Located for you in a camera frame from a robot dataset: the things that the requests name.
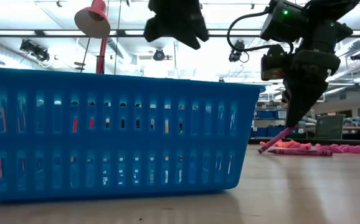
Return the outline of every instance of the red desk lamp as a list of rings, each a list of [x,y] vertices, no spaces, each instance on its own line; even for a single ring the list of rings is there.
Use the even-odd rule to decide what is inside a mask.
[[[86,7],[75,15],[76,26],[86,35],[103,39],[100,56],[97,62],[97,73],[104,73],[104,57],[107,48],[107,37],[111,32],[109,18],[105,15],[107,6],[103,0],[94,0],[91,7]]]

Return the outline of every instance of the basket slot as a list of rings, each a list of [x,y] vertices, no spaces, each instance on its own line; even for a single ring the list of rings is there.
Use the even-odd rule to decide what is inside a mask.
[[[8,190],[8,167],[7,167],[7,152],[0,151],[0,192],[7,192]]]
[[[223,150],[216,151],[216,161],[215,161],[215,183],[222,182],[222,174],[225,166],[223,165]]]
[[[211,151],[205,149],[202,154],[202,169],[200,170],[202,183],[207,184],[211,172]]]
[[[205,135],[210,136],[212,134],[212,102],[206,102],[205,106]]]
[[[132,183],[133,185],[139,185],[140,184],[140,171],[141,169],[141,154],[139,151],[136,151],[133,155],[133,178]]]
[[[224,102],[219,103],[218,107],[218,116],[217,116],[217,134],[223,135],[225,129],[225,109],[224,109]]]
[[[198,126],[199,126],[199,104],[198,101],[194,101],[192,103],[192,110],[191,110],[191,135],[196,136],[198,135]]]
[[[42,93],[38,93],[36,96],[35,130],[37,133],[45,131],[45,104]]]
[[[109,188],[111,186],[111,152],[103,152],[102,164],[102,186]]]
[[[127,104],[125,99],[120,100],[119,105],[119,116],[120,116],[120,129],[126,129],[126,120],[127,120]]]
[[[189,183],[190,184],[196,184],[197,179],[197,150],[195,148],[192,148],[190,151],[190,162],[189,162]]]
[[[69,182],[71,189],[79,188],[79,155],[77,151],[70,153],[70,175]]]
[[[156,129],[156,99],[151,99],[149,102],[149,128],[151,131]]]
[[[40,191],[45,185],[45,156],[41,149],[36,150],[35,156],[35,189]]]
[[[17,190],[26,190],[26,155],[24,151],[17,151],[16,156],[16,177],[17,177]]]
[[[155,183],[155,152],[154,151],[149,151],[148,152],[148,176],[147,176],[147,185],[154,185]]]
[[[17,125],[18,133],[23,133],[26,131],[26,119],[27,119],[27,106],[26,106],[26,96],[25,94],[19,94],[17,98]]]
[[[79,122],[79,102],[75,99],[73,99],[70,104],[70,120],[72,121],[71,132],[77,133]]]
[[[62,131],[62,101],[60,98],[54,100],[53,105],[53,132],[58,134]]]
[[[7,94],[0,92],[0,133],[7,131]]]
[[[170,100],[165,100],[164,110],[163,110],[163,119],[164,119],[164,134],[170,134],[171,129],[171,102]]]
[[[55,149],[52,157],[52,187],[54,190],[62,188],[62,155]]]
[[[87,128],[88,129],[95,129],[95,117],[96,117],[96,105],[94,101],[89,101],[87,103]]]
[[[141,103],[141,98],[137,97],[136,98],[136,103],[135,103],[135,129],[136,130],[141,130],[142,129],[142,120],[141,118],[143,117],[143,104]]]
[[[178,111],[178,127],[177,127],[177,132],[180,135],[184,135],[186,133],[185,127],[184,127],[184,122],[186,119],[186,104],[184,102],[184,100],[180,100],[179,101],[179,111]]]
[[[86,156],[86,188],[92,189],[95,186],[96,159],[92,150]]]
[[[176,184],[184,182],[184,152],[178,150],[176,153]]]
[[[111,99],[105,100],[103,107],[103,127],[104,129],[111,128]]]
[[[233,182],[234,181],[234,165],[233,165],[234,156],[235,156],[234,150],[230,150],[230,152],[229,152],[229,165],[227,166],[227,181],[228,182]]]
[[[126,153],[121,151],[118,154],[118,185],[124,186],[126,184]]]
[[[169,150],[165,149],[163,151],[162,158],[162,170],[161,170],[161,184],[166,185],[169,183],[169,175],[170,175],[170,153]]]
[[[230,135],[237,135],[237,104],[231,104],[231,112],[230,112]]]

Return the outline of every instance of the spotlight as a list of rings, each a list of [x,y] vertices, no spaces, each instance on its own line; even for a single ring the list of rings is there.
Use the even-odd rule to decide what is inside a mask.
[[[29,40],[23,40],[19,50],[30,54],[41,62],[48,62],[50,60],[50,54],[47,49],[31,43]]]
[[[163,53],[162,49],[156,49],[154,54],[154,60],[155,61],[162,61],[165,59],[165,54]]]
[[[237,40],[237,42],[235,43],[235,47],[238,49],[244,49],[245,48],[245,44],[242,40]],[[231,50],[230,56],[229,56],[229,61],[230,62],[238,62],[241,58],[242,52],[238,51],[238,50]]]
[[[356,55],[350,56],[350,59],[351,59],[351,60],[360,60],[360,54],[356,54]]]

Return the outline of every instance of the camera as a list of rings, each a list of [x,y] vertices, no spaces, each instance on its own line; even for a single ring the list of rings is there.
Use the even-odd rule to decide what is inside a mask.
[[[360,60],[360,54],[356,54],[356,55],[350,56],[350,59],[351,59],[351,60]]]
[[[245,48],[245,44],[242,40],[237,40],[237,42],[235,43],[235,45],[238,49],[244,49]],[[238,50],[231,50],[230,56],[229,56],[229,61],[230,62],[238,62],[241,58],[242,52],[238,51]]]

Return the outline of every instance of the black cable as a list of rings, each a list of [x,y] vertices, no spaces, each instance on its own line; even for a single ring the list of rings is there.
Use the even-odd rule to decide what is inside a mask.
[[[244,52],[244,53],[248,55],[248,59],[246,61],[244,61],[244,62],[240,59],[240,62],[247,63],[247,62],[249,62],[249,54],[248,54],[248,52]]]
[[[20,64],[25,60],[26,57],[28,57],[29,53],[30,53],[30,52],[28,52],[28,53],[24,56],[24,58],[19,62]]]
[[[264,10],[263,12],[248,14],[248,15],[244,15],[244,16],[240,16],[240,17],[236,18],[236,20],[234,20],[234,21],[231,23],[231,25],[230,25],[230,27],[229,27],[229,30],[227,31],[227,43],[230,45],[230,47],[231,47],[233,50],[237,50],[237,51],[240,51],[240,52],[260,50],[260,49],[265,49],[265,48],[271,47],[271,45],[264,45],[264,46],[259,46],[259,47],[252,47],[252,48],[249,48],[249,49],[240,49],[240,48],[234,46],[234,45],[232,44],[231,40],[230,40],[231,30],[232,30],[232,28],[236,25],[236,23],[238,23],[238,22],[241,21],[242,19],[248,19],[248,18],[257,17],[257,16],[264,16],[264,15],[268,14],[269,12],[270,12],[269,8],[266,8],[266,10]]]
[[[86,52],[85,52],[85,56],[83,58],[83,63],[82,63],[82,68],[80,69],[80,73],[83,72],[83,67],[85,66],[85,61],[86,61],[86,55],[87,55],[87,50],[88,50],[88,45],[90,43],[90,39],[91,37],[88,38],[88,41],[87,41],[87,46],[86,46]]]
[[[287,44],[290,46],[290,54],[292,54],[292,52],[293,52],[293,43],[292,42],[287,42]]]

